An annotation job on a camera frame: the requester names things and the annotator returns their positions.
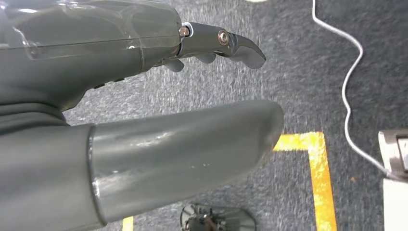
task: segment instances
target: transparent plastic film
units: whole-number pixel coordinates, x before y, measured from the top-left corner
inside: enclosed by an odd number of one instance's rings
[[[180,27],[176,10],[156,0],[0,0],[0,51],[60,56],[174,47]]]

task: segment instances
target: white wire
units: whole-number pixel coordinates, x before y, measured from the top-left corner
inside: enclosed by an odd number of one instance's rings
[[[381,170],[387,177],[398,180],[399,178],[395,175],[393,175],[388,169],[386,169],[378,160],[374,159],[371,155],[369,155],[368,153],[366,153],[365,151],[361,150],[350,138],[350,134],[348,131],[348,124],[349,124],[349,120],[350,120],[350,116],[351,116],[351,107],[350,104],[347,101],[347,96],[346,96],[346,89],[347,89],[347,84],[348,84],[348,80],[351,76],[351,74],[353,73],[354,69],[356,68],[356,66],[358,65],[358,63],[360,62],[361,58],[363,57],[363,46],[360,44],[360,42],[355,39],[353,36],[351,36],[350,34],[337,29],[323,21],[321,21],[320,19],[318,19],[316,17],[316,0],[312,0],[312,18],[313,21],[318,24],[319,26],[321,26],[322,28],[331,31],[332,33],[339,35],[345,39],[347,39],[348,41],[352,42],[359,51],[359,55],[357,57],[357,59],[354,61],[353,65],[351,66],[351,68],[348,70],[347,75],[344,78],[344,82],[343,82],[343,87],[342,87],[342,99],[343,99],[343,103],[347,109],[347,115],[345,117],[345,121],[344,121],[344,134],[345,134],[345,138],[347,139],[348,144],[350,145],[350,147],[356,152],[358,153],[360,156],[362,156],[364,159],[368,160],[370,163],[372,163],[373,165],[375,165],[379,170]]]

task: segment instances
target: robotic hand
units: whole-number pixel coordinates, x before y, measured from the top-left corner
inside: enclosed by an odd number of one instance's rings
[[[0,229],[95,229],[246,176],[280,136],[276,103],[74,127],[62,114],[106,82],[216,55],[265,62],[155,0],[0,0]]]

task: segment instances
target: yellow floor marking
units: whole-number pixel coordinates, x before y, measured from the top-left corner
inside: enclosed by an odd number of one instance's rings
[[[273,150],[307,150],[310,175],[312,176],[317,230],[336,231],[336,216],[324,134],[322,132],[310,132],[281,135]]]
[[[133,217],[123,219],[122,231],[133,231]]]

